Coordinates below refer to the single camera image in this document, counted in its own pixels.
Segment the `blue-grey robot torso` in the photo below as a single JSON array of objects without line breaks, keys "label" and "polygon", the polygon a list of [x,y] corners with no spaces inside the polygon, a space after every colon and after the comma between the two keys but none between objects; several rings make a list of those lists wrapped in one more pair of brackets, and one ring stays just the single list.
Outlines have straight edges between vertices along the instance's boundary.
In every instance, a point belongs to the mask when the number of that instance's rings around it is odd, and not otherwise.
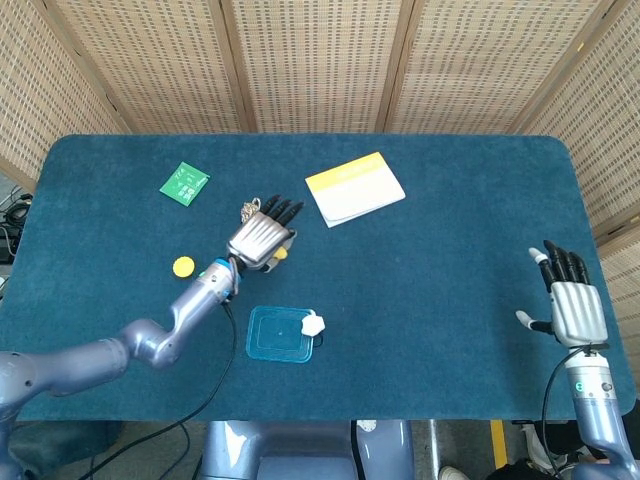
[{"label": "blue-grey robot torso", "polygon": [[415,480],[407,420],[207,426],[198,480]]}]

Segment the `woven wooden folding screen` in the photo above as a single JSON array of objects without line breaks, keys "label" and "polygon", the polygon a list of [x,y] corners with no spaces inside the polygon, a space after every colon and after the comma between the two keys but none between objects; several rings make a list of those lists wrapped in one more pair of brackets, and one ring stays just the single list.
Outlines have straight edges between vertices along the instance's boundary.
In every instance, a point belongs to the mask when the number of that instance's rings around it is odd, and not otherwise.
[{"label": "woven wooden folding screen", "polygon": [[640,347],[640,0],[0,0],[0,175],[70,133],[530,133]]}]

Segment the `green printed sachet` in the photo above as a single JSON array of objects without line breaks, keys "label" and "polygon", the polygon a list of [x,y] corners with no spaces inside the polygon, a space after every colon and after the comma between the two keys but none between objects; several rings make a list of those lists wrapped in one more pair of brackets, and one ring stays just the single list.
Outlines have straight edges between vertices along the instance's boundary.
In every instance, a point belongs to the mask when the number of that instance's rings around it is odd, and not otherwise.
[{"label": "green printed sachet", "polygon": [[177,203],[188,207],[209,179],[208,174],[181,162],[159,191]]}]

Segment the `yellow and white notebook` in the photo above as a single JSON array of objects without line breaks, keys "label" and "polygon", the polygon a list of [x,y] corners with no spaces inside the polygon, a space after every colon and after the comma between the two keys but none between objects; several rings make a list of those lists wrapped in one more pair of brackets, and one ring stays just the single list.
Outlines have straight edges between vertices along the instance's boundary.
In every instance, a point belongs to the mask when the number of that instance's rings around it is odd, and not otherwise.
[{"label": "yellow and white notebook", "polygon": [[305,182],[329,228],[406,198],[380,152],[314,174]]}]

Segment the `blue carpet table cover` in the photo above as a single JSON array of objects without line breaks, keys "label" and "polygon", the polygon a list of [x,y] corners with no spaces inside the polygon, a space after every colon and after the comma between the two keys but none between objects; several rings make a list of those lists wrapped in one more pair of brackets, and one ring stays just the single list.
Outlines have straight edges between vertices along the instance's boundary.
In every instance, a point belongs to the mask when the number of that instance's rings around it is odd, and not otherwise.
[{"label": "blue carpet table cover", "polygon": [[[380,152],[406,198],[329,228],[305,179]],[[181,162],[210,176],[185,207],[159,189]],[[566,351],[524,328],[549,297],[528,249],[545,240],[600,269],[567,147],[550,136],[69,135],[50,149],[0,304],[0,350],[49,353],[115,336],[138,318],[172,324],[186,289],[176,258],[224,253],[244,202],[304,207],[289,257],[247,273],[171,367],[133,362],[118,380],[25,420],[565,419]],[[312,309],[302,364],[251,359],[256,306]]]}]

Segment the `blue transparent plastic lid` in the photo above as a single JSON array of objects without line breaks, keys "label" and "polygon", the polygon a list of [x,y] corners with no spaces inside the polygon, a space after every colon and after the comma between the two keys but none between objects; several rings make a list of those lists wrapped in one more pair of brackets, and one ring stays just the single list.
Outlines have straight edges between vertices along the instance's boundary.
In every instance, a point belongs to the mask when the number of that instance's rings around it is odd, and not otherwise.
[{"label": "blue transparent plastic lid", "polygon": [[313,353],[314,336],[303,333],[312,309],[256,306],[250,314],[245,350],[253,360],[302,364]]}]

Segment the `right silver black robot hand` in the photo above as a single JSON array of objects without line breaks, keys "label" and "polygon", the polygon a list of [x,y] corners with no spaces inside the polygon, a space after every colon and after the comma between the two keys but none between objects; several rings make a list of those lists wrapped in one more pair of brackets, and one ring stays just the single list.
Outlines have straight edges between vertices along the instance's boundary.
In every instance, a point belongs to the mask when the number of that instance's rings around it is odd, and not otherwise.
[{"label": "right silver black robot hand", "polygon": [[517,310],[515,316],[531,331],[553,335],[569,349],[608,341],[608,330],[598,289],[591,284],[584,260],[549,240],[546,253],[531,247],[529,256],[538,266],[551,304],[551,320],[533,319]]}]

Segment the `metal table leg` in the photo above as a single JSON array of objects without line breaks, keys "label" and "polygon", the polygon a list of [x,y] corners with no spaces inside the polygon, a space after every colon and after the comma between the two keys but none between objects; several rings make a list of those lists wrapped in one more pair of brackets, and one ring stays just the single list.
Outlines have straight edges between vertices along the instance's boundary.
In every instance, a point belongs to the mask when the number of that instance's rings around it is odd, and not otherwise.
[{"label": "metal table leg", "polygon": [[428,432],[429,432],[429,452],[431,461],[432,476],[436,478],[440,471],[440,449],[438,440],[438,425],[434,419],[428,420]]}]

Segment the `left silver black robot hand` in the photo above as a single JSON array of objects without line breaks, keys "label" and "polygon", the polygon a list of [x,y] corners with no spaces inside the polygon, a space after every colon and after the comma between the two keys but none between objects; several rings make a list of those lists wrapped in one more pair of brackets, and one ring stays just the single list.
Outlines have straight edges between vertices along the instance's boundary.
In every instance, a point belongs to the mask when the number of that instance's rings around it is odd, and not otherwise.
[{"label": "left silver black robot hand", "polygon": [[240,272],[269,272],[279,262],[274,253],[279,247],[291,248],[297,231],[289,226],[304,207],[274,195],[266,202],[259,197],[245,202],[241,208],[241,224],[227,242],[229,263]]}]

